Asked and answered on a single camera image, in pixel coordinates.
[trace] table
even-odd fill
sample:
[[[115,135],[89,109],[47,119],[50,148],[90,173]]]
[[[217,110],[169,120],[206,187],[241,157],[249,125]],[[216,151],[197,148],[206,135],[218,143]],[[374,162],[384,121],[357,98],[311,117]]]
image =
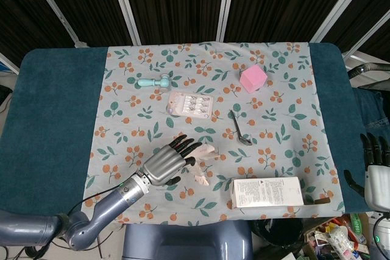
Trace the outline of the table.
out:
[[[332,157],[339,172],[353,166],[361,183],[363,126],[341,55],[330,44],[310,44],[310,53]],[[45,49],[26,56],[0,142],[0,208],[53,214],[82,198],[106,56],[107,48]],[[354,151],[347,153],[351,146]],[[365,210],[339,179],[347,211]]]

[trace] floral tablecloth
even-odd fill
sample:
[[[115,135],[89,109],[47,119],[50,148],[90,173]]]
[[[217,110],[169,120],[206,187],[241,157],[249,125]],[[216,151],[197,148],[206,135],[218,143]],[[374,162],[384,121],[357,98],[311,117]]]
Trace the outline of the floral tablecloth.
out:
[[[248,94],[240,73],[260,66],[264,87]],[[169,93],[142,88],[140,78],[169,74],[172,89],[214,97],[211,119],[167,114]],[[253,146],[236,139],[229,109]],[[199,43],[110,47],[96,114],[84,197],[135,172],[159,147],[186,133],[215,146],[219,156],[201,161],[209,186],[188,169],[173,186],[151,187],[121,214],[119,223],[204,225],[220,220],[339,216],[344,211],[337,170],[327,144],[307,43]],[[232,209],[234,178],[298,176],[305,206]],[[330,203],[313,205],[316,199]],[[102,197],[82,207],[92,216]]]

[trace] pill blister card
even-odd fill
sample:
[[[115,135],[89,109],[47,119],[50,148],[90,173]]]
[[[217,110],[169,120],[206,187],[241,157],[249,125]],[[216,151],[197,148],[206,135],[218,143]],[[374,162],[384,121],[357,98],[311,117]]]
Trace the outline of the pill blister card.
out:
[[[171,115],[210,119],[213,102],[211,96],[173,91],[169,95],[167,112]]]

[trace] pink cube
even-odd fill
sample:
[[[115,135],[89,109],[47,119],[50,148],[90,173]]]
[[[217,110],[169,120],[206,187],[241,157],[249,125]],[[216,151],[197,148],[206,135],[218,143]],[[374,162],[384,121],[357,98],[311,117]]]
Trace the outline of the pink cube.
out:
[[[250,68],[243,71],[239,78],[240,84],[247,90],[248,93],[252,93],[258,88],[264,85],[267,80],[267,75],[257,65],[253,65]]]

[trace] black robotic finger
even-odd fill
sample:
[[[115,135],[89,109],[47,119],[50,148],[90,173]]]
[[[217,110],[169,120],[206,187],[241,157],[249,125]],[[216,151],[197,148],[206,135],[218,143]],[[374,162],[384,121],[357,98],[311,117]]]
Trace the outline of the black robotic finger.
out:
[[[390,147],[384,137],[379,136],[379,141],[382,146],[382,162],[385,166],[390,167]]]
[[[374,155],[374,164],[382,164],[382,151],[380,150],[377,138],[371,133],[367,133],[367,136],[371,142],[372,152]]]
[[[360,134],[361,142],[363,142],[363,150],[364,150],[364,165],[366,166],[366,170],[370,164],[374,164],[374,156],[372,154],[371,143],[364,134]]]
[[[180,180],[181,180],[181,178],[179,176],[177,176],[177,177],[174,177],[174,178],[168,180],[165,184],[170,186],[170,185],[178,183]]]
[[[185,139],[187,137],[186,134],[183,134],[183,135],[180,135],[178,138],[176,138],[175,140],[173,140],[173,142],[171,142],[169,144],[170,147],[175,147],[180,141],[182,141],[183,139]]]
[[[344,178],[352,190],[356,191],[360,196],[364,197],[364,188],[355,182],[349,170],[344,170]]]
[[[190,164],[192,166],[195,165],[195,157],[190,156],[189,158],[186,158],[185,159],[185,166],[188,164]]]
[[[187,139],[187,140],[184,140],[182,143],[178,144],[176,147],[175,147],[175,150],[177,152],[181,152],[183,149],[185,149],[190,143],[193,143],[195,141],[195,139],[193,138],[190,138],[190,139]]]
[[[187,147],[185,150],[183,150],[180,155],[182,156],[182,158],[185,158],[187,155],[189,155],[194,149],[196,149],[197,147],[201,146],[202,143],[201,142],[195,142],[194,144],[190,145],[189,147]]]

